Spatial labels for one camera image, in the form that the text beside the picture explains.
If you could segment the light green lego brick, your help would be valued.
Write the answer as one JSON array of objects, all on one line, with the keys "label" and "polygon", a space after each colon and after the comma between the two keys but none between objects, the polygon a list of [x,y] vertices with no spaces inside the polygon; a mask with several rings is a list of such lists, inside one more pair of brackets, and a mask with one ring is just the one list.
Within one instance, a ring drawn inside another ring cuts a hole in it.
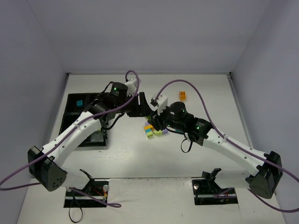
[{"label": "light green lego brick", "polygon": [[160,136],[160,135],[162,135],[163,134],[163,131],[157,131],[157,130],[153,130],[153,134],[155,135],[155,136]]}]

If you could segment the long orange lego brick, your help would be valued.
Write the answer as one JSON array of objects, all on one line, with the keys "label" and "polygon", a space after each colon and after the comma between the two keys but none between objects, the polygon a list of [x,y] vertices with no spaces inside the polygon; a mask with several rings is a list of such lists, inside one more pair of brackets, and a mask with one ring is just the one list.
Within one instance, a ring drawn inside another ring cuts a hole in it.
[{"label": "long orange lego brick", "polygon": [[146,125],[146,126],[144,126],[144,130],[148,130],[148,129],[153,130],[155,128],[152,125]]}]

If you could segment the orange square lego brick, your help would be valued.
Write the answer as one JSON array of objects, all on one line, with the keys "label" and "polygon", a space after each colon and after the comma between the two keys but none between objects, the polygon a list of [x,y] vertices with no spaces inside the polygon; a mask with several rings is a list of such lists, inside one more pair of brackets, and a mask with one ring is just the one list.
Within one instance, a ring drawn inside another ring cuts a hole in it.
[{"label": "orange square lego brick", "polygon": [[185,93],[185,91],[180,91],[179,92],[179,100],[180,101],[186,101],[186,93]]}]

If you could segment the small teal lego brick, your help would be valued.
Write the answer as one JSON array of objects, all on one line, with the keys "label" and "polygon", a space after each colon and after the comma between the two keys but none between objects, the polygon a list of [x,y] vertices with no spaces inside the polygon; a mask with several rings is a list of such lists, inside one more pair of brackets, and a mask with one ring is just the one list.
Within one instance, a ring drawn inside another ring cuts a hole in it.
[{"label": "small teal lego brick", "polygon": [[76,102],[77,107],[82,107],[83,106],[83,101],[79,100]]}]

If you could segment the pale green brick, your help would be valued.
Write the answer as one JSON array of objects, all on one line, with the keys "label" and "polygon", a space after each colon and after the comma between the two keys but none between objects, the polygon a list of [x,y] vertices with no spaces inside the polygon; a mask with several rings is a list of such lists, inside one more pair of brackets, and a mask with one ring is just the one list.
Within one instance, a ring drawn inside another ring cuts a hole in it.
[{"label": "pale green brick", "polygon": [[153,132],[146,132],[146,136],[148,139],[152,139],[154,137]]}]

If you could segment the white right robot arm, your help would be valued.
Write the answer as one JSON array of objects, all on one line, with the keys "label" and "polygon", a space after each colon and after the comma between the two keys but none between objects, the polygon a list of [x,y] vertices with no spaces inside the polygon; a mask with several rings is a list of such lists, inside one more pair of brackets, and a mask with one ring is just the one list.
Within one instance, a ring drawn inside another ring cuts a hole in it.
[{"label": "white right robot arm", "polygon": [[249,173],[245,182],[256,195],[270,199],[283,175],[278,169],[281,157],[274,151],[265,153],[241,143],[229,143],[227,135],[217,133],[212,124],[204,119],[188,113],[183,102],[175,102],[170,106],[167,102],[152,101],[157,110],[151,115],[150,124],[156,130],[173,128],[182,134],[191,144],[215,150],[233,160]]}]

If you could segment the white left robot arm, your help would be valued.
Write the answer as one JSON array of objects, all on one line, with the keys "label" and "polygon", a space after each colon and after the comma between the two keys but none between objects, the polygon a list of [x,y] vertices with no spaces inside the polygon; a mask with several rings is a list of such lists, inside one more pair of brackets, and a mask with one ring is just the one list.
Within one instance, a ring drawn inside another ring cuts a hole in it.
[{"label": "white left robot arm", "polygon": [[133,78],[126,83],[113,82],[110,92],[101,92],[78,118],[54,140],[41,148],[28,151],[29,172],[49,192],[59,187],[84,189],[94,181],[81,168],[71,170],[63,164],[68,156],[94,132],[106,128],[108,121],[118,113],[130,117],[146,117],[152,114],[145,94],[138,92],[140,82]]}]

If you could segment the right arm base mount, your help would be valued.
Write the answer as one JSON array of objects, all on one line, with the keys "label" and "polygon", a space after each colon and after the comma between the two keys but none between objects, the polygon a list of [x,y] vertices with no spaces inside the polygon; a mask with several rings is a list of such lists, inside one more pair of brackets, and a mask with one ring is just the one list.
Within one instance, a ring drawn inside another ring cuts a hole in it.
[{"label": "right arm base mount", "polygon": [[221,168],[215,168],[211,173],[202,172],[202,177],[192,179],[194,204],[200,205],[227,205],[238,204],[234,188],[221,188],[216,182],[216,176]]}]

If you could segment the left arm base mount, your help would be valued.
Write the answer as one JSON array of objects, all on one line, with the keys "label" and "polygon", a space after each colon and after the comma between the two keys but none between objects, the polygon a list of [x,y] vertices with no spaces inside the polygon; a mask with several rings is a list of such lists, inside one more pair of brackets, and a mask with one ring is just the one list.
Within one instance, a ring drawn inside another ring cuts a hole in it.
[{"label": "left arm base mount", "polygon": [[[109,191],[109,180],[108,179],[95,179],[88,172],[80,170],[85,174],[91,181],[88,182],[87,186],[79,191],[84,192],[98,200],[107,203],[108,191]],[[107,205],[99,203],[85,195],[82,195],[74,191],[66,191],[64,199],[64,208],[106,208]]]}]

